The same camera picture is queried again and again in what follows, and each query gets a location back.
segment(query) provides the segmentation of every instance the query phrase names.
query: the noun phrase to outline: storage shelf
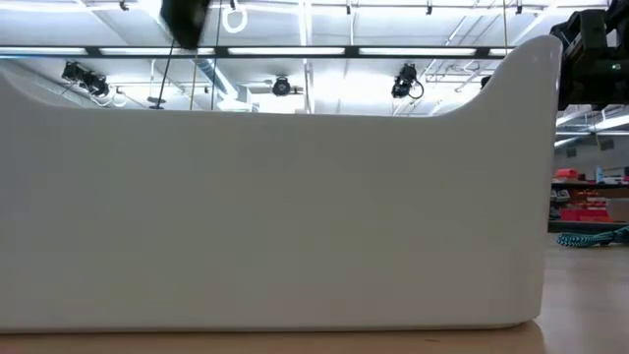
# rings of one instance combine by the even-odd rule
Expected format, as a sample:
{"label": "storage shelf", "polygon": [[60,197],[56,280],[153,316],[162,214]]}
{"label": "storage shelf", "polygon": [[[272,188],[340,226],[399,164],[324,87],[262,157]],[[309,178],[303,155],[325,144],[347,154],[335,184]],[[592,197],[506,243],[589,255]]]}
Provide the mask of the storage shelf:
{"label": "storage shelf", "polygon": [[589,183],[552,183],[552,189],[589,189],[589,190],[601,190],[601,189],[629,189],[629,184],[626,185],[610,185],[610,184],[589,184]]}
{"label": "storage shelf", "polygon": [[629,224],[623,222],[584,222],[554,220],[548,222],[548,232],[576,232],[585,234],[598,234],[601,232],[614,231],[625,226],[629,226]]}

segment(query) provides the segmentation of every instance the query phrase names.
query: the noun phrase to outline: wooden table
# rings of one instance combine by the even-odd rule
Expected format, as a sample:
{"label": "wooden table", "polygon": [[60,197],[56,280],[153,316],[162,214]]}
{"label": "wooden table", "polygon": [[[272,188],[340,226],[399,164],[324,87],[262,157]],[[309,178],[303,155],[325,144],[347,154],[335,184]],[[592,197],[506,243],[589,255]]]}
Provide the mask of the wooden table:
{"label": "wooden table", "polygon": [[4,335],[1,354],[627,353],[629,247],[548,237],[542,315],[510,329],[347,333]]}

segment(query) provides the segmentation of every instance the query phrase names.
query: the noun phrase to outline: fluorescent light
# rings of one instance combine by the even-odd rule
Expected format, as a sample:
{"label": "fluorescent light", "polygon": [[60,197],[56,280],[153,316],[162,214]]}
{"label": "fluorescent light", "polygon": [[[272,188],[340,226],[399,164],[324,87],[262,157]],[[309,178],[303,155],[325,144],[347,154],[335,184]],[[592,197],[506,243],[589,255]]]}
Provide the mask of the fluorescent light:
{"label": "fluorescent light", "polygon": [[[169,47],[161,47],[161,48],[100,48],[100,52],[103,55],[169,55],[170,48]],[[174,48],[173,55],[182,55],[182,54],[195,54],[194,51],[182,49],[182,48]],[[197,52],[199,55],[211,55],[214,54],[214,48],[200,48]]]}
{"label": "fluorescent light", "polygon": [[600,123],[597,123],[596,126],[590,127],[591,132],[601,131],[605,129],[619,127],[621,125],[629,124],[629,115],[624,115],[620,117],[607,118]]}
{"label": "fluorescent light", "polygon": [[[506,54],[509,54],[513,51],[513,48],[507,49]],[[504,56],[505,50],[504,48],[495,48],[489,50],[489,56]]]}
{"label": "fluorescent light", "polygon": [[566,144],[569,144],[569,143],[572,143],[572,142],[576,141],[577,139],[579,139],[579,138],[570,138],[570,139],[554,142],[554,147],[555,148],[562,147],[562,146],[564,146]]}
{"label": "fluorescent light", "polygon": [[472,56],[474,48],[359,48],[361,55]]}
{"label": "fluorescent light", "polygon": [[343,55],[345,48],[338,47],[250,47],[228,48],[233,55]]}
{"label": "fluorescent light", "polygon": [[252,111],[252,105],[250,103],[241,102],[236,99],[223,99],[216,103],[216,106],[223,111]]}
{"label": "fluorescent light", "polygon": [[85,48],[80,47],[0,47],[0,54],[12,55],[87,55]]}
{"label": "fluorescent light", "polygon": [[622,131],[618,131],[618,132],[614,132],[614,131],[607,131],[607,132],[598,132],[597,135],[600,136],[605,136],[605,137],[622,137],[622,136],[629,136],[629,132],[622,132]]}
{"label": "fluorescent light", "polygon": [[558,126],[560,126],[562,124],[565,124],[565,123],[567,123],[567,122],[569,122],[569,121],[571,121],[571,120],[573,120],[575,118],[579,118],[579,117],[581,117],[581,116],[583,116],[585,114],[588,114],[591,111],[592,110],[588,107],[588,108],[585,108],[585,109],[577,109],[576,111],[574,111],[572,113],[568,113],[568,114],[565,114],[565,112],[564,112],[564,114],[561,117],[557,118],[556,126],[558,127]]}
{"label": "fluorescent light", "polygon": [[590,132],[556,132],[557,136],[567,136],[567,137],[584,137],[591,134]]}

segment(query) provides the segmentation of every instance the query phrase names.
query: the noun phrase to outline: security camera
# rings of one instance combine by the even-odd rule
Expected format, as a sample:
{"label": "security camera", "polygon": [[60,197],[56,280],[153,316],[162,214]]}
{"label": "security camera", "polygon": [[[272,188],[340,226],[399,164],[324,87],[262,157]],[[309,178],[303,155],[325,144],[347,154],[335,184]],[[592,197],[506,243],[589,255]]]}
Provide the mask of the security camera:
{"label": "security camera", "polygon": [[101,98],[109,94],[107,78],[84,68],[79,63],[67,62],[61,78],[72,85],[79,84],[81,89],[86,89],[94,97]]}
{"label": "security camera", "polygon": [[279,77],[273,85],[273,94],[276,96],[285,96],[291,92],[291,85],[286,77]]}
{"label": "security camera", "polygon": [[[411,89],[414,86],[419,86],[422,89],[422,94],[418,97],[411,96]],[[391,95],[393,98],[410,96],[414,99],[421,98],[424,95],[424,86],[417,80],[415,64],[404,64],[400,70],[400,74],[395,77],[395,84],[393,84],[393,88],[391,89]]]}

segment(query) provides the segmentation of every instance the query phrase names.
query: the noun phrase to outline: ceiling pipe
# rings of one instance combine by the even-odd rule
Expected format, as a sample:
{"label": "ceiling pipe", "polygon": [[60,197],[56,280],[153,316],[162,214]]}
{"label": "ceiling pipe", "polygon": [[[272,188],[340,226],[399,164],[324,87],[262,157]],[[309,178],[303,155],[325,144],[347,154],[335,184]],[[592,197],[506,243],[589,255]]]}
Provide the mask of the ceiling pipe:
{"label": "ceiling pipe", "polygon": [[[487,9],[492,9],[492,8],[495,6],[495,3],[496,3],[496,2],[497,2],[497,0],[493,0],[493,1],[492,1],[492,2],[491,2],[491,3],[490,3],[490,4],[486,7],[486,8],[487,8]],[[496,18],[495,18],[495,19],[494,19],[494,20],[493,20],[493,21],[489,24],[489,26],[493,25],[493,23],[494,23],[494,22],[495,22],[498,18],[499,18],[499,16],[497,16],[497,17],[496,17]],[[482,19],[483,19],[482,17],[479,17],[479,18],[477,18],[477,19],[476,19],[476,21],[472,24],[472,26],[468,29],[468,31],[467,31],[467,32],[465,32],[465,34],[463,34],[463,37],[461,38],[461,40],[459,40],[459,45],[460,45],[461,43],[463,43],[463,40],[465,40],[465,38],[467,38],[467,37],[470,35],[470,33],[471,33],[471,32],[472,32],[475,28],[476,28],[476,26],[479,24],[479,22],[480,22]],[[487,27],[487,28],[485,28],[485,29],[481,32],[481,35],[477,36],[477,38],[476,38],[476,39],[474,39],[474,40],[472,41],[472,45],[476,44],[476,42],[479,40],[479,37],[481,37],[483,34],[485,34],[485,32],[488,30],[488,27]],[[434,71],[434,74],[432,74],[432,78],[433,78],[433,79],[435,79],[436,81],[437,81],[437,79],[436,79],[436,74],[437,74],[437,73],[441,70],[441,67],[443,67],[443,64],[444,64],[445,62],[446,62],[445,60],[441,61],[441,64],[439,65],[439,67],[438,67],[438,68]],[[472,61],[470,61],[468,64],[466,64],[466,65],[463,67],[463,69],[464,69],[465,71],[467,71],[467,67],[468,67],[468,66],[470,66],[470,65],[472,65],[473,63],[474,63],[474,61],[473,61],[473,60],[472,60]]]}
{"label": "ceiling pipe", "polygon": [[[559,3],[561,2],[561,0],[555,0],[552,4],[550,4],[549,6],[547,6],[546,8],[544,8],[544,10],[538,14],[538,16],[524,29],[522,30],[518,35],[516,35],[515,39],[513,39],[511,41],[511,45],[517,45],[517,43],[522,40],[527,34],[529,34],[529,32],[531,30],[533,30],[535,27],[537,27],[546,17],[548,17],[549,15],[551,15],[551,13],[553,11],[555,11],[558,6]],[[465,83],[461,84],[460,87],[458,87],[456,89],[456,91],[460,91],[462,90],[465,86],[467,86],[473,79],[475,79],[478,75],[481,74],[481,72],[488,66],[489,64],[485,64],[482,68],[480,68],[481,70],[477,71],[476,73],[470,75],[470,77],[465,81]]]}
{"label": "ceiling pipe", "polygon": [[[313,4],[311,0],[299,0],[300,12],[299,38],[301,46],[308,46],[313,43]],[[302,59],[304,66],[304,109],[309,114],[315,113],[315,101],[313,98],[313,88],[311,77],[314,76],[313,66],[308,59]]]}
{"label": "ceiling pipe", "polygon": [[238,98],[238,90],[234,88],[225,75],[216,68],[214,61],[211,59],[194,59],[193,62],[199,70],[214,86],[221,98],[236,99]]}
{"label": "ceiling pipe", "polygon": [[[127,7],[131,10],[145,10],[153,11],[150,9],[151,4],[146,5],[141,3],[128,3]],[[264,1],[260,3],[248,3],[241,4],[246,10],[261,11],[261,12],[273,12],[280,14],[297,14],[299,13],[299,4],[297,2],[287,3],[282,1]],[[212,4],[210,8],[220,8],[219,4]],[[229,4],[222,5],[224,8],[231,9]],[[382,10],[400,10],[404,12],[417,12],[418,15],[426,14],[428,5],[391,5],[391,4],[365,4],[361,6],[362,10],[374,13],[380,13]],[[488,16],[497,15],[501,9],[473,9],[471,6],[439,6],[432,5],[433,16]],[[508,6],[509,14],[515,14],[516,6]],[[524,5],[522,13],[539,14],[544,12],[544,6]],[[606,9],[606,6],[600,4],[594,4],[591,6],[572,7],[564,6],[557,7],[553,10],[553,15],[570,15],[575,11],[582,11],[586,9]],[[24,0],[1,0],[0,10],[8,11],[20,11],[20,12],[37,12],[37,13],[78,13],[78,12],[99,12],[99,11],[116,11],[120,10],[120,4],[118,1],[111,1],[107,3],[91,3],[86,6],[76,6],[72,4],[57,3],[51,4],[45,1],[24,1]],[[313,4],[313,15],[346,15],[346,5],[344,4]]]}
{"label": "ceiling pipe", "polygon": [[[473,8],[476,8],[479,5],[479,0],[476,0],[474,2],[474,6]],[[448,38],[445,40],[444,45],[450,45],[450,42],[452,41],[452,39],[454,39],[454,37],[456,36],[456,34],[459,32],[459,30],[461,30],[461,27],[463,26],[463,24],[465,23],[465,21],[467,20],[467,16],[464,16],[463,19],[461,19],[461,21],[459,22],[459,24],[456,26],[456,28],[450,33],[450,35],[448,35]],[[420,74],[420,76],[417,78],[417,80],[421,80],[424,75],[432,68],[432,65],[434,65],[434,63],[436,63],[436,59],[432,59],[430,61],[430,63],[422,70],[422,73]],[[408,107],[410,104],[413,103],[417,103],[418,100],[421,99],[412,99],[412,101],[407,101],[407,102],[402,102],[400,103],[397,108],[395,108],[395,110],[393,111],[393,115],[397,115],[399,113],[399,111],[401,110],[401,108],[404,107]],[[407,113],[407,116],[410,116],[415,109],[419,106],[419,104],[415,104],[413,106],[413,108],[411,108],[411,110]]]}
{"label": "ceiling pipe", "polygon": [[[509,4],[506,6],[506,9],[512,8],[510,5],[513,3],[514,0],[511,0],[509,2]],[[487,7],[487,9],[492,9],[493,6],[495,5],[496,0],[492,1],[491,4],[489,4],[489,6]],[[500,19],[500,17],[502,17],[504,15],[504,12],[502,12],[502,8],[496,8],[496,10],[499,11],[498,15],[495,16],[493,18],[493,20],[491,20],[491,22],[489,23],[489,25],[487,25],[487,27],[485,29],[483,29],[483,31],[481,31],[481,33],[479,35],[477,35],[477,38],[472,42],[471,45],[476,44],[476,42],[479,41],[479,39],[481,37],[483,37],[485,35],[485,33],[491,28],[491,26],[493,26],[493,24]],[[481,21],[481,19],[477,19],[476,22],[472,25],[472,27],[467,31],[467,33],[464,35],[464,38],[467,37],[472,30],[476,27],[476,25]],[[474,60],[471,60],[468,64],[466,64],[464,66],[464,68],[467,68],[468,66],[470,66],[472,63],[474,63]],[[462,86],[459,88],[456,88],[455,91],[456,92],[461,92],[462,88],[464,88],[467,84],[469,84],[470,82],[472,82],[480,73],[484,72],[486,70],[486,68],[488,67],[489,64],[485,64],[482,67],[479,67],[478,70],[476,70],[470,77],[468,78],[465,82],[462,83]],[[413,113],[413,111],[415,110],[415,107],[409,112],[408,115],[411,115],[411,113]]]}
{"label": "ceiling pipe", "polygon": [[[350,14],[350,45],[354,45],[354,33],[356,31],[356,25],[358,23],[358,11],[354,11],[355,7],[353,5],[354,0],[347,0],[347,9]],[[360,0],[356,0],[356,7],[360,6]],[[345,79],[347,79],[347,73],[350,70],[350,60],[351,59],[345,59],[345,65],[343,67],[343,78],[341,79],[343,82],[345,81]],[[336,109],[335,109],[335,113],[336,114],[340,114],[341,113],[341,105],[342,105],[342,96],[339,96],[336,99]]]}

